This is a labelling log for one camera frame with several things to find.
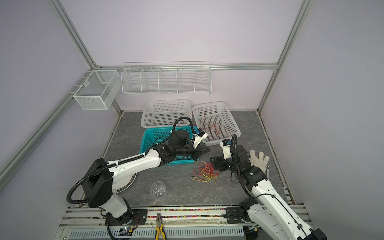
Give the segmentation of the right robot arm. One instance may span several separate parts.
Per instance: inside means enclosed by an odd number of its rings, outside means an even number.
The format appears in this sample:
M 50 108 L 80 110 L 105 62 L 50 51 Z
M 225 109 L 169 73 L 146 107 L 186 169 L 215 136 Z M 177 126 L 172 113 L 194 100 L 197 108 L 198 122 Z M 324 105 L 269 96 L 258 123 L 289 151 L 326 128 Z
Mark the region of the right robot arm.
M 274 240 L 325 240 L 321 229 L 307 224 L 278 194 L 269 180 L 270 158 L 242 146 L 224 146 L 221 157 L 211 157 L 214 170 L 230 171 L 249 199 L 241 204 L 248 222 L 260 226 Z

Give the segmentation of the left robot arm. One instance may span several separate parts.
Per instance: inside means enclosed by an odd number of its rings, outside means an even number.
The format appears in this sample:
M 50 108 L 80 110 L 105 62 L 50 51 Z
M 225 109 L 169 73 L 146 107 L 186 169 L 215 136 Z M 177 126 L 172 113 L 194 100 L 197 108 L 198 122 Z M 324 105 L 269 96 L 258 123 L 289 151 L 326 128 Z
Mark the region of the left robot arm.
M 173 130 L 160 143 L 151 145 L 144 153 L 122 160 L 106 162 L 103 158 L 93 162 L 87 173 L 69 190 L 69 204 L 86 203 L 90 208 L 107 212 L 107 219 L 118 225 L 131 223 L 134 214 L 128 202 L 117 194 L 123 181 L 141 171 L 173 162 L 178 156 L 190 156 L 197 161 L 210 151 L 202 141 L 208 134 L 198 129 L 190 138 L 183 129 Z

